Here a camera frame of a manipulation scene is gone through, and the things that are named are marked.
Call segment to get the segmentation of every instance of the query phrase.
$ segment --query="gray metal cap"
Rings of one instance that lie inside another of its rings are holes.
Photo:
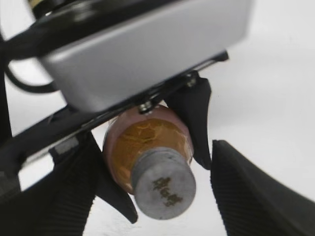
[[[139,157],[131,172],[131,184],[140,210],[159,220],[182,214],[196,193],[189,165],[167,147],[150,149]]]

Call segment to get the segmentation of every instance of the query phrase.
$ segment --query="glass jar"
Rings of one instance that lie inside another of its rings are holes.
[[[146,215],[169,219],[190,206],[193,146],[188,128],[169,108],[159,105],[146,115],[133,108],[121,114],[110,124],[103,154],[115,182],[135,195]]]

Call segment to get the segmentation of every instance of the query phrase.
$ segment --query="chinese characters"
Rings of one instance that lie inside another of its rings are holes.
[[[159,178],[153,181],[153,190],[159,191],[161,198],[166,198],[167,202],[164,203],[166,207],[174,206],[176,203],[180,203],[183,198],[178,197],[177,194],[171,194],[169,192],[169,183],[171,178]]]

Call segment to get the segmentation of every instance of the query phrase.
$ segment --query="white background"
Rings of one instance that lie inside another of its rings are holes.
[[[33,19],[26,0],[0,0],[1,28],[11,37]],[[265,172],[315,200],[315,2],[257,0],[248,37],[229,49],[229,62],[202,72],[213,95],[209,138],[226,139]],[[33,61],[15,63],[16,74],[30,83],[50,79]],[[64,105],[59,93],[30,95],[7,83],[14,134]],[[94,131],[99,143],[106,125]],[[21,173],[27,186],[52,167],[43,159]],[[225,236],[209,184],[209,173],[192,164],[197,195],[191,208],[169,221],[140,215],[130,225],[96,199],[85,230],[87,236]]]

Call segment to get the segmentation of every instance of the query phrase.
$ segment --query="wire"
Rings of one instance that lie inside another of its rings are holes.
[[[4,43],[4,38],[0,32],[0,43]],[[8,63],[6,63],[3,70],[5,74],[7,75],[8,79],[18,88],[22,89],[25,92],[30,93],[52,93],[58,91],[55,87],[55,83],[51,82],[46,85],[39,85],[39,86],[33,86],[23,83],[21,80],[17,79],[17,77],[13,74],[13,72],[10,70]]]

